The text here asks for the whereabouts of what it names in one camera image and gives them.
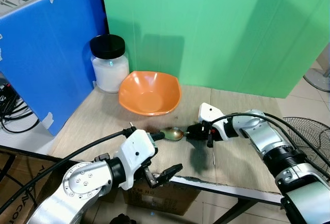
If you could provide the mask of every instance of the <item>metal spoon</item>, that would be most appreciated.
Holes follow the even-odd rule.
[[[165,129],[161,129],[161,132],[165,134],[165,138],[167,140],[181,140],[185,135],[189,132],[183,132],[178,127],[167,127]]]

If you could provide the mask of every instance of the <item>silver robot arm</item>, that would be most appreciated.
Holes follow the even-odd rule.
[[[246,113],[265,116],[259,110]],[[199,120],[211,122],[222,112],[206,103],[200,106]],[[284,196],[281,203],[292,223],[321,224],[330,221],[330,187],[319,172],[306,161],[306,155],[295,149],[277,130],[262,119],[234,116],[213,124],[221,139],[248,138],[265,163]]]
[[[132,188],[137,174],[144,174],[152,188],[167,182],[182,165],[175,165],[158,177],[150,173],[150,159],[158,151],[154,140],[159,139],[163,139],[163,133],[150,135],[144,130],[135,130],[112,159],[103,154],[94,162],[75,164],[65,173],[57,190],[37,207],[27,224],[77,224],[82,214],[112,188]]]

